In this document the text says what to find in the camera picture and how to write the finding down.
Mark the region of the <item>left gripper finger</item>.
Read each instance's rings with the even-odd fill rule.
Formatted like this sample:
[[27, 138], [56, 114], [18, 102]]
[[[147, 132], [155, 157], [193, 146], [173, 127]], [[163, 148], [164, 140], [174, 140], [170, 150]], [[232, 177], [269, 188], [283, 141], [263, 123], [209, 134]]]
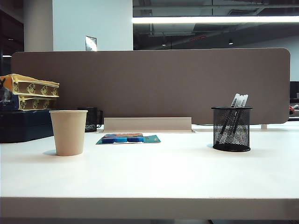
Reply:
[[0, 90], [0, 102], [10, 101], [12, 97], [12, 92], [8, 88], [1, 88]]

